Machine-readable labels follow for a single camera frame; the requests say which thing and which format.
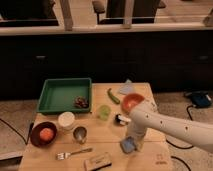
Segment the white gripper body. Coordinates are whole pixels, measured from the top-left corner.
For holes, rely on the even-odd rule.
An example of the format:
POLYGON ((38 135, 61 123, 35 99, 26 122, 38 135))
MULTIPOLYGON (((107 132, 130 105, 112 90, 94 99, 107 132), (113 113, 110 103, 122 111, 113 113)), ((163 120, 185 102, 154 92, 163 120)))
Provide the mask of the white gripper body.
POLYGON ((144 133, 131 132, 129 133, 129 136, 133 138, 134 145, 137 149, 141 149, 143 147, 145 137, 144 133))

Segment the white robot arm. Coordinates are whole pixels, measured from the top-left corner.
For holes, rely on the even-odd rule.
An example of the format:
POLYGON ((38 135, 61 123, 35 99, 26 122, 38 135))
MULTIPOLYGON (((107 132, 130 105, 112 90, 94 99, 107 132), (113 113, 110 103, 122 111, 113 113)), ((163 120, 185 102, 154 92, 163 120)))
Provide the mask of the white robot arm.
POLYGON ((130 108, 127 135, 141 142, 148 128, 163 132, 202 150, 213 153, 213 124, 159 114, 153 103, 143 100, 130 108))

